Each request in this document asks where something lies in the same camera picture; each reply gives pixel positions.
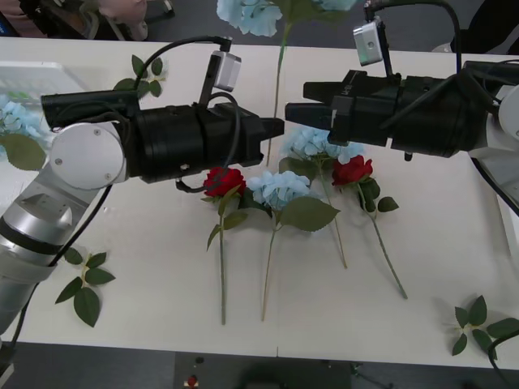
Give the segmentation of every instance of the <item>rose stem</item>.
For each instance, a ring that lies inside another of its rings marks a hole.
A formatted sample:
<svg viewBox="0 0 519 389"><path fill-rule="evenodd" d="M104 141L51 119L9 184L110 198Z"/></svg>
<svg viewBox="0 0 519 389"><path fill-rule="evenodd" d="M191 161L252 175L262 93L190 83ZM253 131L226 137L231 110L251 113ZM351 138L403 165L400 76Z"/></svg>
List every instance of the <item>rose stem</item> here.
<svg viewBox="0 0 519 389"><path fill-rule="evenodd" d="M382 240L382 236L380 235L379 226L376 223L376 218L370 212L368 212L366 209L366 198L364 197L364 193L362 192L360 184L357 184L357 190L362 199L362 209L370 217L371 222L373 223L373 226L375 227L376 236L379 238L380 247L382 248L382 251L384 252L384 257L386 258L386 262L388 263L389 268L391 269L392 276L395 277L395 281L398 284L398 288L400 288L400 292L402 293L402 296L407 300L408 299L407 293L405 292L404 287L402 286L400 280L398 279L397 273L395 272L395 269L393 268L393 266L391 264L391 260L389 259L388 252L386 251L386 246L384 244L384 241Z"/></svg>
<svg viewBox="0 0 519 389"><path fill-rule="evenodd" d="M276 227L274 226L274 228L272 229L272 236L270 238L270 247L268 249L268 261L267 261L267 274L265 274L265 286L263 289L263 309L261 310L261 321L262 322L265 321L265 315L267 313L268 271L270 270L270 258L272 255L272 244L274 243L274 238L276 237L277 231L279 231L282 228L283 227L281 226L279 229L276 229Z"/></svg>
<svg viewBox="0 0 519 389"><path fill-rule="evenodd" d="M281 65L283 64L283 57L285 56L286 50L286 41L289 37L290 29L292 28L292 24L285 24L285 31L283 32L283 40L281 41L281 46L279 48L279 58L277 59L277 75L276 75L276 97L274 99L274 117L277 118L277 104L279 103L279 82L281 77ZM268 151L267 151L267 166L270 162L270 150L272 148L272 139L268 140Z"/></svg>
<svg viewBox="0 0 519 389"><path fill-rule="evenodd" d="M317 163L317 169L319 170L321 182L323 183L324 194L326 195L326 199L328 199L328 204L330 204L330 207L332 207L332 200L330 199L330 194L328 193L328 189L326 187L326 182L324 181L323 162L322 161ZM339 232L339 223L337 222L337 217L334 217L333 221L335 222L335 229L337 230L337 236L339 237L339 246L341 247L342 264L344 266L344 269L347 269L348 265L346 264L346 257L344 255L344 249L342 248L341 233Z"/></svg>
<svg viewBox="0 0 519 389"><path fill-rule="evenodd" d="M221 325L225 325L225 263L224 263L224 215L220 215L220 284L221 284Z"/></svg>

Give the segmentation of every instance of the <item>red object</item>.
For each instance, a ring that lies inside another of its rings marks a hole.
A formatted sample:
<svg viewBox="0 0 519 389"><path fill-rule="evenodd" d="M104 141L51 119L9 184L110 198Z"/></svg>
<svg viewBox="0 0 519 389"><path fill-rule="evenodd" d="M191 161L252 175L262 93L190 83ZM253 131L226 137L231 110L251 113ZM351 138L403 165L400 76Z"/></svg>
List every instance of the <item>red object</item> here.
<svg viewBox="0 0 519 389"><path fill-rule="evenodd" d="M198 379L196 378L196 376L192 375L187 379L187 386L190 387L191 389L193 389L194 387L196 387L197 382L198 382Z"/></svg>
<svg viewBox="0 0 519 389"><path fill-rule="evenodd" d="M208 188L205 194L209 197L224 196L229 190L240 185L238 193L243 195L245 190L245 180L242 172L238 169L214 168L208 173L204 181L204 187Z"/></svg>
<svg viewBox="0 0 519 389"><path fill-rule="evenodd" d="M364 162L363 156L356 156L347 164L343 165L338 160L333 162L333 185L340 186L350 184L351 182L360 181L364 176L370 176L373 173L371 160Z"/></svg>

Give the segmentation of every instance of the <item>cable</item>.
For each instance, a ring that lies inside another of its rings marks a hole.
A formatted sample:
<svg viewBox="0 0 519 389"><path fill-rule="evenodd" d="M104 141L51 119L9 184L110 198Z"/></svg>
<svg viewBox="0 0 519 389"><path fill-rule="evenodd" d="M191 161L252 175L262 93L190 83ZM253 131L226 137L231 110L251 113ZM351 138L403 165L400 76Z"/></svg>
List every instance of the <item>cable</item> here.
<svg viewBox="0 0 519 389"><path fill-rule="evenodd" d="M187 45L187 44L190 44L190 43L195 43L195 42L212 42L212 43L216 43L217 45L220 45L220 51L224 51L224 52L229 52L230 46L232 44L231 40L222 38L220 36L197 36L197 37L194 37L194 38L188 38L188 39L183 39L183 40L180 40L180 41L172 42L172 43L162 47L161 49L157 50L144 63L141 75L137 76L137 79L135 80L134 90L137 90L137 88L139 86L139 82L142 79L144 72L148 69L148 67L151 65L151 63L156 58L158 58L160 55L162 55L163 53L165 53L166 51L168 51L170 49L173 49L175 47L179 47L181 45ZM218 93L215 93L215 94L211 95L211 99L212 98L216 98L216 97L226 97L227 99L229 99L229 101L233 105L235 113L236 113L236 125L235 125L233 145L231 146L229 157L228 157L227 161L225 162L225 167L227 167L227 164L234 158L234 153L236 152L236 147L238 145L237 137L238 137L238 134L239 134L239 131L240 131L240 112L239 112L238 102L229 93L218 92ZM101 103L103 105L107 105L104 101L98 101L98 103ZM82 104L83 104L83 102L69 105L60 114L62 114L63 112L66 112L69 108L73 108L71 106L82 105ZM56 263L58 263L59 259L66 253L66 251L68 249L71 248L71 246L75 243L75 241L77 241L79 236L83 233L83 231L92 222L93 218L96 217L97 213L99 212L99 210L103 206L103 203L105 202L105 200L108 197L108 195L109 195L111 190L112 190L112 186L111 185L109 185L109 186L107 186L105 188L105 191L103 192L103 194L99 198L99 201L97 201L97 204L94 207L94 209L92 210L92 212L90 213L90 215L88 215L88 218L78 228L77 232L71 237L71 239L69 239L69 241L56 254L54 259L50 262L49 267L56 266ZM34 286L34 288L32 289L31 295L29 296L29 299L27 300L27 303L25 303L25 306L20 311L18 323L16 324L15 334L13 335L13 338L12 338L12 341L11 341L11 348L13 350L15 349L15 346L18 343L19 334L22 331L22 327L24 326L25 315L27 314L27 309L29 307L29 303L31 302L32 296L34 295L34 291L36 290L38 285L39 285L39 283Z"/></svg>
<svg viewBox="0 0 519 389"><path fill-rule="evenodd" d="M205 190L213 190L221 185L220 179L224 173L227 172L227 167L230 165L230 163L233 161L234 155L236 154L236 149L238 148L238 141L240 138L240 132L242 130L242 120L240 115L240 107L238 105L238 102L236 99L227 92L217 92L213 93L209 97L209 101L216 99L217 97L224 97L227 100L229 100L230 104L233 106L234 109L234 137L233 142L231 143L230 149L229 149L229 155L227 156L227 159L224 162L223 169L220 171L214 178L215 183L210 186L199 186L197 188L191 188L184 181L182 181L182 178L180 177L177 182L176 186L177 189L182 190L187 193L200 193Z"/></svg>
<svg viewBox="0 0 519 389"><path fill-rule="evenodd" d="M496 66L498 65L504 65L505 63L514 63L514 62L519 62L519 59L507 59L506 61L501 61L501 62L494 62L492 65L490 65L488 67L488 70L485 72L486 75L491 75L491 72L495 69ZM507 80L508 83L510 85L517 85L517 83L513 83L509 80ZM487 79L486 78L483 78L483 89L485 90L486 93L488 93L492 99L494 99L494 101L496 101L497 103L501 104L503 101L501 99L498 99L497 97L493 96L487 89Z"/></svg>
<svg viewBox="0 0 519 389"><path fill-rule="evenodd" d="M461 71L461 28L454 8L444 0L373 0L371 9L373 11L391 8L394 6L414 6L427 4L430 6L440 6L444 8L450 16L454 27L454 42L456 44L456 72Z"/></svg>
<svg viewBox="0 0 519 389"><path fill-rule="evenodd" d="M479 174L483 177L483 179L487 182L487 184L493 189L494 192L496 192L501 199L510 207L510 209L519 216L519 207L513 200L511 200L504 192L501 190L501 188L498 187L498 185L492 180L490 175L487 173L485 168L481 165L481 162L479 160L472 158L472 163L474 164L475 168L478 170Z"/></svg>
<svg viewBox="0 0 519 389"><path fill-rule="evenodd" d="M140 75L137 75L137 78L135 79L135 82L133 84L133 88L135 90L138 89L140 80L143 78L144 72L148 69L148 67L152 64L153 61L155 61L157 58L159 58L163 53L165 53L168 50L174 49L175 47L179 47L182 45L188 45L190 43L196 43L196 42L211 42L215 43L217 45L220 45L220 51L224 51L226 53L229 52L230 46L232 44L231 40L222 38L221 36L194 36L192 38L187 39L181 39L180 41L175 41L167 44L166 46L158 49L155 53L151 55L150 58L144 63L143 70Z"/></svg>
<svg viewBox="0 0 519 389"><path fill-rule="evenodd" d="M488 349L488 360L492 364L492 367L494 368L495 373L497 375L499 375L499 377L501 378L501 381L504 382L504 384L508 387L508 389L513 389L512 384L506 379L506 377L504 377L503 372L495 363L494 351L497 346L506 342L507 340L511 340L512 338L515 338L516 336L519 336L519 331L511 332L510 334L503 336L502 338L499 338L498 340L494 341L494 343L492 343L490 348Z"/></svg>

